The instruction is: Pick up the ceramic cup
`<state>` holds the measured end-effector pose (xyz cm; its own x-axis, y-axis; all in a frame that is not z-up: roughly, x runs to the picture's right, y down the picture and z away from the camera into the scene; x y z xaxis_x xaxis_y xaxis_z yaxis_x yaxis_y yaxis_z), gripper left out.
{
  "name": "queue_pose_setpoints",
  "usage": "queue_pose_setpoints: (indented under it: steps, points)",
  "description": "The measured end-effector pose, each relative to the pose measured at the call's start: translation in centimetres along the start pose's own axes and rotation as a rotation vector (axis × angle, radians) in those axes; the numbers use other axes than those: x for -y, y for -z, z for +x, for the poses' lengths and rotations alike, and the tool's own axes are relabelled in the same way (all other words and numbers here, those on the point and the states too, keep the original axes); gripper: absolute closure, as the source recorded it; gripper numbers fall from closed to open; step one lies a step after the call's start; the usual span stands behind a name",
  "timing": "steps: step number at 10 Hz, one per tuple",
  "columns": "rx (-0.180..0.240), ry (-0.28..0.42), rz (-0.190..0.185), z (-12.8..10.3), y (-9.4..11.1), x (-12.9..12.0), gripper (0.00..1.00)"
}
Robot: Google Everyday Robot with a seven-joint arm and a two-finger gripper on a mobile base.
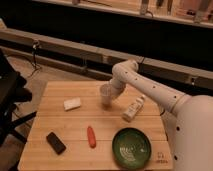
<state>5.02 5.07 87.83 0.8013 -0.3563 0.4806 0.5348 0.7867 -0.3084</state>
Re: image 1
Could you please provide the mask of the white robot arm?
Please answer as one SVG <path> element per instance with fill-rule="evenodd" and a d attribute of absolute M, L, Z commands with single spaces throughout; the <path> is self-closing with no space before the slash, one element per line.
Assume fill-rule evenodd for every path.
<path fill-rule="evenodd" d="M 213 97 L 188 95 L 141 76 L 138 69 L 135 60 L 113 66 L 113 96 L 129 84 L 177 118 L 173 171 L 213 171 Z"/>

